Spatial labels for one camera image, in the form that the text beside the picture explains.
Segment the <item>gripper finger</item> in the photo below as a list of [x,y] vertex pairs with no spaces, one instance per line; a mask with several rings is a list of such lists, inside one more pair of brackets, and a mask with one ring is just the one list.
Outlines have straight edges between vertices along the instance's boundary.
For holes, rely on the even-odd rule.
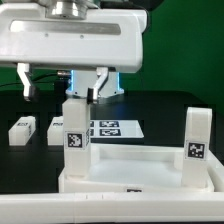
[[33,101],[35,99],[36,87],[31,81],[31,65],[29,63],[18,63],[17,73],[24,86],[23,96],[26,101]]

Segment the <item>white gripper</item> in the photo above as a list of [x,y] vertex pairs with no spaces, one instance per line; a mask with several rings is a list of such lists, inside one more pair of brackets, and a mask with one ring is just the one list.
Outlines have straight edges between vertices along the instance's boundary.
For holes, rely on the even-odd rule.
[[109,70],[135,73],[143,60],[144,10],[90,9],[84,20],[53,19],[37,3],[0,5],[0,64],[96,68],[87,103],[97,103]]

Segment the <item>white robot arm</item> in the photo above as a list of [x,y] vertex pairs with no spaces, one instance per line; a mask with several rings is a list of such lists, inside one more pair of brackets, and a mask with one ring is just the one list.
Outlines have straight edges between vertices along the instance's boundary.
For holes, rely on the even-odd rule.
[[17,69],[26,100],[34,68],[66,71],[70,96],[121,94],[121,73],[142,66],[143,33],[165,0],[0,0],[0,65]]

